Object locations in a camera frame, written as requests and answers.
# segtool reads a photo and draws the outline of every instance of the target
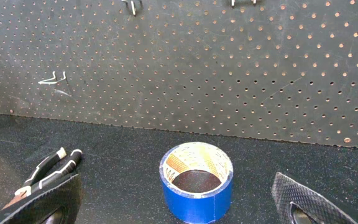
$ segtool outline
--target tape inner ring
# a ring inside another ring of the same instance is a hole
[[[163,176],[172,187],[188,194],[207,194],[220,188],[232,172],[232,164],[228,156],[216,146],[189,142],[174,148],[162,163]],[[213,174],[220,180],[220,184],[207,192],[188,192],[173,184],[180,174],[190,170],[202,170]]]

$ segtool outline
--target pegboard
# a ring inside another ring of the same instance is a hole
[[[358,0],[135,6],[0,0],[0,113],[358,147]]]

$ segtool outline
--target pliers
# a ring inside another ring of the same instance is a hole
[[[7,205],[5,205],[4,208],[7,208],[23,198],[30,196],[34,192],[73,171],[82,156],[82,151],[79,149],[75,149],[71,152],[67,163],[62,165],[55,172],[52,172],[50,175],[43,178],[43,176],[66,155],[66,151],[61,147],[56,153],[47,156],[40,164],[37,165],[30,177],[24,182],[23,186],[16,190],[15,197]]]

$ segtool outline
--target roll of tape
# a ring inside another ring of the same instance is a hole
[[[180,174],[203,170],[216,176],[221,184],[202,193],[187,192],[172,184]],[[162,189],[170,211],[188,223],[211,223],[227,212],[231,203],[233,166],[218,147],[203,142],[188,142],[169,150],[160,162]]]

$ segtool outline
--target tape roll hole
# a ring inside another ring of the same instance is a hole
[[[164,177],[187,193],[206,193],[222,186],[232,164],[219,148],[189,142],[174,149],[163,163]]]

